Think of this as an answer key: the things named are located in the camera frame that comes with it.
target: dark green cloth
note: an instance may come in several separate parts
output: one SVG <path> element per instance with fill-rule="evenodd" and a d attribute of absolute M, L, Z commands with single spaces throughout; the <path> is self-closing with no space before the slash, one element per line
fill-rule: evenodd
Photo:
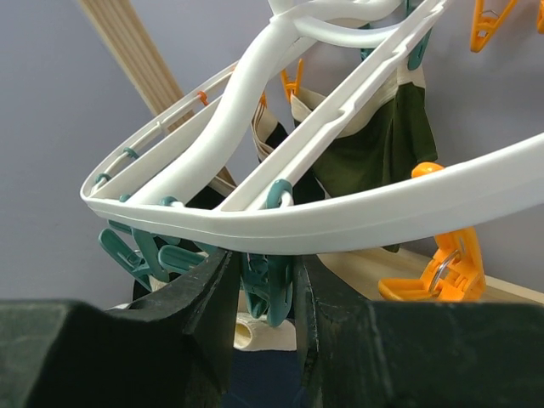
<path fill-rule="evenodd" d="M 335 139 L 312 166 L 326 192 L 339 197 L 397 183 L 417 164 L 436 161 L 424 105 L 425 89 L 401 85 L 359 132 Z"/>

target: orange clip hook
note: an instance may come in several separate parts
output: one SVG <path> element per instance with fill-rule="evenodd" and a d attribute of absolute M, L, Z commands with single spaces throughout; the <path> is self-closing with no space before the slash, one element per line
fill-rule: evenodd
<path fill-rule="evenodd" d="M 419 164 L 412 177 L 443 169 L 436 163 Z M 382 279 L 378 290 L 389 300 L 478 300 L 485 291 L 485 274 L 478 236 L 473 227 L 434 237 L 439 249 L 419 279 Z"/>
<path fill-rule="evenodd" d="M 266 94 L 262 94 L 261 95 L 261 99 L 258 101 L 259 104 L 261 104 L 262 106 L 264 106 L 265 108 L 267 107 L 266 106 Z"/>
<path fill-rule="evenodd" d="M 291 95 L 298 96 L 298 90 L 300 89 L 300 82 L 303 79 L 303 69 L 304 69 L 304 62 L 299 59 L 298 60 L 298 68 L 297 68 L 297 77 L 294 81 L 289 81 L 289 77 L 287 76 L 286 70 L 283 70 L 280 74 L 281 77 L 281 83 L 283 83 L 283 88 L 286 91 L 286 98 L 289 102 L 291 102 Z"/>
<path fill-rule="evenodd" d="M 201 99 L 201 101 L 202 101 L 202 104 L 203 104 L 204 106 L 208 106 L 208 105 L 209 105 L 209 104 L 208 104 L 208 101 L 207 101 L 207 95 L 206 95 L 205 92 L 203 92 L 203 91 L 198 91 L 196 94 L 200 97 L 200 99 Z"/>
<path fill-rule="evenodd" d="M 541 0 L 541 6 L 538 9 L 538 17 L 536 19 L 536 29 L 541 34 L 544 34 L 544 0 Z"/>
<path fill-rule="evenodd" d="M 470 36 L 470 50 L 473 53 L 479 53 L 484 49 L 485 45 L 512 12 L 518 0 L 510 0 L 500 14 L 492 10 L 484 10 L 484 2 L 485 0 L 476 0 L 476 4 L 474 5 L 473 28 Z"/>

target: clothespin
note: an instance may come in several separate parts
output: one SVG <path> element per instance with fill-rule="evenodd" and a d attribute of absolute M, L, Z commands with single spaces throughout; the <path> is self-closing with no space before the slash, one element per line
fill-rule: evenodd
<path fill-rule="evenodd" d="M 272 184 L 266 201 L 267 208 L 277 208 L 281 196 L 292 194 L 286 180 Z M 257 319 L 267 310 L 267 322 L 277 327 L 289 314 L 292 304 L 292 257 L 247 254 L 242 265 L 242 287 L 246 293 L 247 309 Z"/>
<path fill-rule="evenodd" d="M 414 5 L 413 0 L 405 0 L 406 17 L 409 16 L 415 9 L 417 9 L 417 6 Z M 360 27 L 360 29 L 371 29 L 371 25 L 370 23 L 363 25 L 362 27 Z M 429 30 L 428 33 L 425 34 L 425 37 L 423 37 L 422 40 L 414 47 L 414 49 L 411 50 L 410 56 L 408 57 L 408 70 L 414 71 L 422 64 L 423 55 L 425 54 L 425 50 L 427 49 L 427 44 L 430 37 L 431 30 Z M 360 50 L 361 60 L 364 61 L 365 59 L 367 59 L 372 51 L 373 48 L 362 48 Z"/>
<path fill-rule="evenodd" d="M 484 49 L 485 45 L 512 12 L 518 0 L 510 0 L 500 14 L 492 10 L 484 10 L 484 2 L 485 0 L 476 0 L 474 5 L 473 28 L 470 36 L 470 50 L 473 53 L 479 53 Z"/>
<path fill-rule="evenodd" d="M 538 8 L 538 17 L 536 18 L 536 29 L 544 34 L 544 0 L 541 0 L 541 6 Z"/>
<path fill-rule="evenodd" d="M 184 274 L 196 265 L 204 261 L 206 257 L 200 253 L 187 251 L 179 246 L 165 245 L 161 248 L 158 255 L 159 264 L 172 272 Z"/>
<path fill-rule="evenodd" d="M 300 89 L 300 82 L 303 79 L 304 62 L 302 59 L 298 60 L 297 76 L 294 81 L 290 81 L 287 76 L 286 70 L 283 70 L 280 74 L 281 83 L 286 91 L 286 98 L 291 102 L 291 95 L 298 96 L 298 90 Z"/>
<path fill-rule="evenodd" d="M 372 28 L 371 24 L 365 24 L 362 27 L 359 27 L 360 30 L 370 30 Z M 364 61 L 368 58 L 368 56 L 372 53 L 374 48 L 361 48 L 360 49 L 360 60 Z"/>
<path fill-rule="evenodd" d="M 103 229 L 99 235 L 100 246 L 120 264 L 136 281 L 151 292 L 150 268 L 138 251 L 133 251 L 119 235 L 111 229 Z"/>
<path fill-rule="evenodd" d="M 261 99 L 258 101 L 258 103 L 261 104 L 262 106 L 264 106 L 265 108 L 267 107 L 267 105 L 266 105 L 266 94 L 265 93 L 263 93 L 261 95 Z"/>
<path fill-rule="evenodd" d="M 405 0 L 406 16 L 409 16 L 417 6 L 413 4 L 412 0 Z M 431 30 L 425 34 L 425 37 L 412 49 L 410 57 L 408 57 L 408 70 L 414 71 L 422 64 L 423 55 L 427 49 L 428 39 L 431 37 Z"/>
<path fill-rule="evenodd" d="M 435 163 L 422 163 L 412 172 L 421 177 L 441 170 Z M 485 274 L 474 228 L 436 235 L 439 249 L 419 279 L 382 279 L 378 290 L 389 300 L 440 302 L 478 300 L 485 291 Z"/>
<path fill-rule="evenodd" d="M 126 201 L 130 195 L 123 195 L 120 201 Z M 158 235 L 168 245 L 159 251 L 154 236 L 140 229 L 108 220 L 108 225 L 124 234 L 131 235 L 138 251 L 131 249 L 112 229 L 104 229 L 99 235 L 99 244 L 120 264 L 136 281 L 151 292 L 149 276 L 153 275 L 162 282 L 169 282 L 168 271 L 184 273 L 204 260 L 200 254 L 179 248 L 180 239 Z"/>

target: plastic clip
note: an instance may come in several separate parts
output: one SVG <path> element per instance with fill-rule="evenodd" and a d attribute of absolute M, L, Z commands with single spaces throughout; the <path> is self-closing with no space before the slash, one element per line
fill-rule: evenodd
<path fill-rule="evenodd" d="M 111 229 L 103 229 L 99 235 L 100 246 L 120 264 L 136 281 L 151 292 L 150 268 L 139 251 L 133 251 L 119 235 Z"/>
<path fill-rule="evenodd" d="M 292 195 L 291 183 L 276 180 L 267 197 L 266 207 L 279 207 L 286 192 Z M 242 287 L 251 315 L 257 319 L 268 310 L 268 324 L 279 326 L 292 304 L 292 257 L 247 254 L 242 270 Z"/>
<path fill-rule="evenodd" d="M 207 101 L 207 95 L 206 95 L 206 93 L 204 91 L 198 91 L 196 94 L 199 96 L 199 98 L 201 99 L 201 102 L 202 102 L 202 104 L 204 106 L 209 105 L 209 103 Z"/>
<path fill-rule="evenodd" d="M 370 30 L 372 26 L 369 24 L 365 24 L 362 27 L 359 27 L 360 30 Z M 360 60 L 364 61 L 366 60 L 369 55 L 374 51 L 374 48 L 361 48 L 360 49 Z"/>
<path fill-rule="evenodd" d="M 263 93 L 261 95 L 261 99 L 258 101 L 258 103 L 261 104 L 262 106 L 264 106 L 265 108 L 267 107 L 267 105 L 266 105 L 266 94 L 265 93 Z"/>
<path fill-rule="evenodd" d="M 164 197 L 160 200 L 160 205 L 170 206 L 173 202 L 178 201 L 175 197 Z M 169 240 L 177 240 L 176 238 L 160 236 L 165 242 L 169 243 Z M 157 254 L 158 263 L 166 270 L 171 270 L 179 274 L 184 274 L 190 269 L 194 268 L 196 265 L 200 264 L 206 257 L 199 253 L 194 253 L 186 249 L 176 246 L 178 242 L 165 245 Z M 207 253 L 209 254 L 213 247 L 207 247 Z"/>
<path fill-rule="evenodd" d="M 420 177 L 443 169 L 422 163 L 412 172 Z M 389 300 L 440 302 L 478 300 L 485 291 L 485 274 L 478 236 L 473 227 L 436 235 L 439 247 L 420 279 L 382 279 L 378 290 Z"/>
<path fill-rule="evenodd" d="M 298 60 L 297 68 L 297 77 L 294 81 L 289 80 L 287 76 L 287 71 L 283 70 L 280 74 L 281 83 L 283 83 L 283 88 L 286 92 L 286 98 L 291 103 L 291 95 L 298 96 L 298 90 L 300 89 L 300 82 L 303 79 L 303 70 L 304 70 L 304 61 L 302 59 Z"/>
<path fill-rule="evenodd" d="M 414 5 L 413 0 L 405 0 L 406 17 L 409 16 L 415 9 L 417 9 L 417 6 Z M 361 30 L 370 30 L 372 26 L 369 23 L 359 28 Z M 429 30 L 427 34 L 425 34 L 425 37 L 423 37 L 421 41 L 414 47 L 414 49 L 411 50 L 410 56 L 408 57 L 409 71 L 416 70 L 422 64 L 423 55 L 425 54 L 425 50 L 427 49 L 427 44 L 430 37 L 431 37 L 431 30 Z M 363 61 L 366 60 L 373 50 L 374 48 L 362 48 L 360 50 L 361 60 Z"/>
<path fill-rule="evenodd" d="M 470 50 L 479 53 L 495 35 L 504 20 L 512 12 L 518 0 L 510 0 L 502 13 L 497 14 L 492 10 L 484 10 L 485 0 L 476 0 L 474 5 L 473 27 L 470 36 Z"/>
<path fill-rule="evenodd" d="M 413 5 L 412 0 L 405 0 L 406 16 L 410 15 L 417 6 Z M 422 64 L 423 55 L 427 49 L 428 39 L 431 37 L 431 30 L 425 34 L 421 41 L 412 49 L 410 56 L 408 57 L 408 70 L 414 71 Z"/>
<path fill-rule="evenodd" d="M 538 8 L 538 17 L 536 18 L 536 29 L 544 34 L 544 0 L 541 0 L 541 6 Z"/>

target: hanging laundry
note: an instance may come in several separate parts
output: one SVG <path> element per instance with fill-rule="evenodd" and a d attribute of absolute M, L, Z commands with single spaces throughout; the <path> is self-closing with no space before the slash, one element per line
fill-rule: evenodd
<path fill-rule="evenodd" d="M 295 126 L 325 98 L 304 87 L 291 93 Z M 256 110 L 252 130 L 260 161 L 287 136 L 263 105 Z M 407 63 L 401 64 L 295 185 L 293 199 L 296 204 L 318 201 L 322 190 L 339 197 L 397 183 L 409 179 L 417 164 L 437 159 L 422 67 L 410 71 Z M 397 252 L 400 245 L 384 248 Z"/>

